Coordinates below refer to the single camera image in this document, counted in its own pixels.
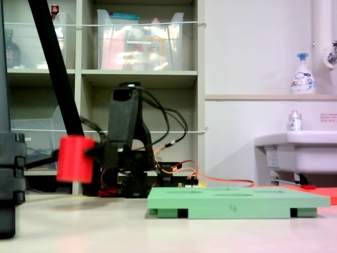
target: red cylinder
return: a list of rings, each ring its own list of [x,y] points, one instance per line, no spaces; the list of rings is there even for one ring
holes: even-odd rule
[[[58,154],[57,181],[90,183],[93,175],[93,159],[85,151],[95,146],[95,140],[82,135],[61,138]]]

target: plastic storage bin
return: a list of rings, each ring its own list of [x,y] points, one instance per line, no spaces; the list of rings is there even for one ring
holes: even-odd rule
[[[54,21],[56,36],[66,68],[73,69],[75,67],[76,27],[65,26],[66,24],[74,24],[74,22],[66,13],[59,13]],[[48,69],[35,25],[5,24],[5,36],[7,67]],[[13,55],[13,51],[8,47],[14,48],[14,51],[18,48],[19,56]]]
[[[98,69],[182,70],[183,25],[114,26],[107,11],[99,9]],[[182,22],[176,13],[171,22]]]
[[[50,155],[60,145],[61,136],[67,135],[59,107],[50,119],[11,120],[11,129],[12,132],[25,135],[27,162]],[[41,166],[39,169],[56,169],[56,163]]]

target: green foam board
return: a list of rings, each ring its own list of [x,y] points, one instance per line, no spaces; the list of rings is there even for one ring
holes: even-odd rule
[[[147,207],[158,218],[254,219],[316,217],[330,198],[287,188],[152,188]]]

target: shelf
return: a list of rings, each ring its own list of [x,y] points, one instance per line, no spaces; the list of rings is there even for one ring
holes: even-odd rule
[[[122,5],[193,5],[194,0],[94,0],[96,4]]]
[[[25,176],[56,176],[56,170],[25,170]]]
[[[192,171],[182,171],[182,172],[174,173],[173,176],[174,177],[188,177],[191,173],[192,173]],[[157,173],[155,171],[148,171],[147,176],[148,177],[156,177]]]
[[[197,71],[123,71],[82,70],[82,75],[94,87],[117,87],[124,82],[141,82],[153,89],[191,89]]]
[[[322,94],[263,94],[263,95],[226,95],[209,94],[205,96],[206,101],[337,101],[337,95]]]
[[[192,172],[190,171],[182,171],[173,174],[175,177],[188,177]],[[56,170],[26,170],[24,172],[25,176],[56,176]],[[157,173],[155,171],[148,171],[147,175],[149,177],[156,177]]]
[[[67,70],[71,86],[75,82],[75,70]],[[10,87],[52,87],[49,70],[7,69]]]

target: white table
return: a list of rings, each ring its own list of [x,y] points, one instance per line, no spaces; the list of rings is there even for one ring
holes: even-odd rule
[[[318,218],[188,220],[149,217],[146,199],[27,196],[1,253],[337,252],[337,206]]]

